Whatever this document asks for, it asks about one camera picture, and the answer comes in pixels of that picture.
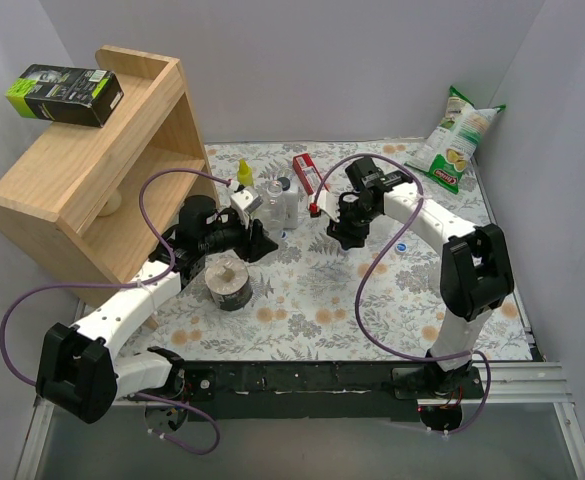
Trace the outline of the clear plastic bottle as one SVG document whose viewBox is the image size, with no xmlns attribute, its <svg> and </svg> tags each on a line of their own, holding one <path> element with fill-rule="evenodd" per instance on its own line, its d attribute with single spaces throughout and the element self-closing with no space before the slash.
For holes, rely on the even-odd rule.
<svg viewBox="0 0 585 480">
<path fill-rule="evenodd" d="M 285 204 L 282 198 L 282 186 L 277 180 L 271 181 L 265 190 L 263 212 L 269 212 L 272 218 L 272 233 L 274 240 L 280 239 L 280 232 L 284 230 Z"/>
</svg>

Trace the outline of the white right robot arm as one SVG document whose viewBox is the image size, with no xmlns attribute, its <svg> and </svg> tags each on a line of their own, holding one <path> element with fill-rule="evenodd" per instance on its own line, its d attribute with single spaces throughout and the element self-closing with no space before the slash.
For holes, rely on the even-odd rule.
<svg viewBox="0 0 585 480">
<path fill-rule="evenodd" d="M 399 378 L 397 388 L 447 397 L 469 376 L 486 321 L 514 290 L 505 235 L 494 223 L 476 225 L 427 198 L 420 180 L 406 167 L 384 172 L 376 164 L 380 158 L 363 153 L 341 160 L 355 199 L 318 190 L 314 205 L 327 213 L 327 233 L 345 250 L 363 247 L 371 222 L 384 215 L 439 256 L 439 290 L 446 311 L 438 337 L 424 357 L 393 354 L 416 366 Z"/>
</svg>

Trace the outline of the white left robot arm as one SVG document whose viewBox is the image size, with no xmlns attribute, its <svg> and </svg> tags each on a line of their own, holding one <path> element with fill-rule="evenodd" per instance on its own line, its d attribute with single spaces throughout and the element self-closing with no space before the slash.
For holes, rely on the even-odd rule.
<svg viewBox="0 0 585 480">
<path fill-rule="evenodd" d="M 185 361 L 162 347 L 123 357 L 124 344 L 158 308 L 180 293 L 204 268 L 210 254 L 232 250 L 256 262 L 277 244 L 254 216 L 261 197 L 244 189 L 218 210 L 204 195 L 185 200 L 176 224 L 162 235 L 131 289 L 122 289 L 70 326 L 60 323 L 44 337 L 35 389 L 39 396 L 91 424 L 112 403 L 150 393 L 165 400 L 186 388 Z"/>
</svg>

